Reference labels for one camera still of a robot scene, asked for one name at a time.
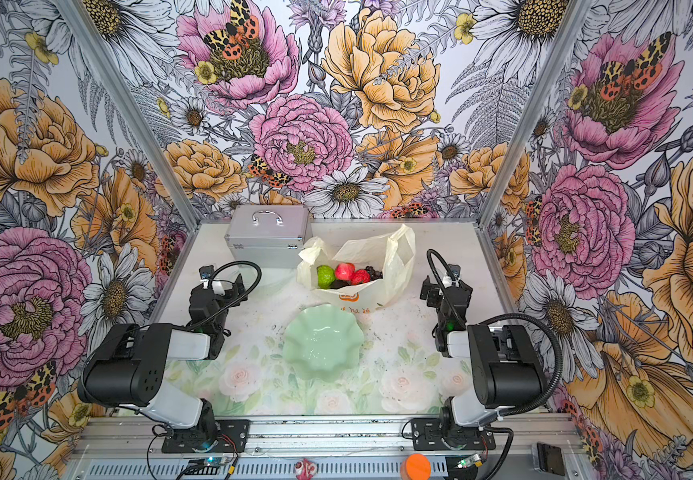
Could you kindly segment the dark purple grape bunch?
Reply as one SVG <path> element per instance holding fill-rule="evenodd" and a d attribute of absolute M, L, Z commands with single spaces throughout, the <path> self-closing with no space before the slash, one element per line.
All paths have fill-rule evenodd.
<path fill-rule="evenodd" d="M 367 267 L 365 268 L 365 270 L 366 270 L 366 272 L 368 272 L 371 281 L 375 281 L 375 280 L 378 280 L 378 279 L 382 279 L 382 278 L 383 278 L 383 272 L 380 271 L 380 270 L 376 270 L 376 269 L 375 269 L 374 267 L 372 267 L 372 266 L 367 266 Z"/>

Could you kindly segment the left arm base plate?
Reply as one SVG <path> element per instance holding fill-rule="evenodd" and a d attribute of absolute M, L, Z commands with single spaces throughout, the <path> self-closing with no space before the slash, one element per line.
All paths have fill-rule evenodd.
<path fill-rule="evenodd" d="M 177 429 L 162 442 L 164 454 L 242 453 L 248 441 L 250 420 L 216 420 L 214 427 Z"/>

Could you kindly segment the dark avocado fruit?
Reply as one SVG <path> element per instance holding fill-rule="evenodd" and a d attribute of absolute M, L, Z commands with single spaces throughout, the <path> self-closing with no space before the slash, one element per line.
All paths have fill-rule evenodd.
<path fill-rule="evenodd" d="M 352 283 L 349 280 L 334 280 L 332 284 L 330 284 L 330 289 L 332 290 L 339 290 L 348 286 L 351 286 Z"/>

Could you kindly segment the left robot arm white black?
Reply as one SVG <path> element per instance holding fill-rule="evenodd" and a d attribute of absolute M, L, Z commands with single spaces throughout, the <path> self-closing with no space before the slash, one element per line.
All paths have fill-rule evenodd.
<path fill-rule="evenodd" d="M 80 376 L 80 399 L 140 414 L 162 426 L 166 439 L 178 448 L 212 449 L 220 439 L 212 404 L 166 380 L 166 364 L 218 359 L 230 336 L 228 310 L 246 299 L 242 276 L 220 286 L 218 291 L 206 279 L 190 292 L 186 325 L 114 326 Z"/>

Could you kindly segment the green bumpy fruit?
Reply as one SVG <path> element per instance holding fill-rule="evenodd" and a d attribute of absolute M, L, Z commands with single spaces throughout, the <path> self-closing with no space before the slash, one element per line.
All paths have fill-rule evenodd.
<path fill-rule="evenodd" d="M 320 289 L 330 289 L 330 286 L 336 281 L 334 268 L 328 265 L 318 266 L 316 275 L 318 275 L 318 288 Z"/>

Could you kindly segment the crinkled red fruit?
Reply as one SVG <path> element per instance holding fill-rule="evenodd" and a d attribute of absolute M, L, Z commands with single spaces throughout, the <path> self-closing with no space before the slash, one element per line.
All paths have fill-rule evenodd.
<path fill-rule="evenodd" d="M 362 285 L 369 283 L 370 281 L 370 276 L 364 269 L 356 270 L 350 279 L 352 285 Z"/>

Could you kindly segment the light green wavy plate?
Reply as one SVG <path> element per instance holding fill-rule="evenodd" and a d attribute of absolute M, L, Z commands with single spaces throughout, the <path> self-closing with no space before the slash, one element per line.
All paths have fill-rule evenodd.
<path fill-rule="evenodd" d="M 335 382 L 359 366 L 364 342 L 354 314 L 330 304 L 314 306 L 288 324 L 282 359 L 302 380 Z"/>

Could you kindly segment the red pink apple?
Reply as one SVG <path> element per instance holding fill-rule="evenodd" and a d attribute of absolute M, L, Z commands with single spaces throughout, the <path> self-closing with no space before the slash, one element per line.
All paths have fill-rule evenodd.
<path fill-rule="evenodd" d="M 348 283 L 352 282 L 352 278 L 355 275 L 357 271 L 356 266 L 352 263 L 341 263 L 336 266 L 336 269 L 334 270 L 334 276 L 336 276 L 336 280 L 340 281 L 346 281 Z"/>

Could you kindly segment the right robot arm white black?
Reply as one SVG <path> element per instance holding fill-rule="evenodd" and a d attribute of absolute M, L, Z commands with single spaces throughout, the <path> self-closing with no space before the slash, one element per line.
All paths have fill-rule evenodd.
<path fill-rule="evenodd" d="M 465 282 L 422 284 L 420 300 L 433 308 L 436 350 L 470 369 L 472 385 L 450 394 L 440 417 L 411 422 L 417 451 L 482 451 L 496 447 L 488 428 L 510 408 L 523 407 L 549 390 L 549 382 L 525 326 L 498 315 L 462 324 L 473 290 Z"/>

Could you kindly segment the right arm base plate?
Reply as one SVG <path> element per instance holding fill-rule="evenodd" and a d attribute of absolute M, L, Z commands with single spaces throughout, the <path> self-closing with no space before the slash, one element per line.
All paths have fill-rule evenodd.
<path fill-rule="evenodd" d="M 416 417 L 410 421 L 410 436 L 414 450 L 482 451 L 494 450 L 496 441 L 490 432 L 474 427 L 444 424 L 439 418 Z"/>

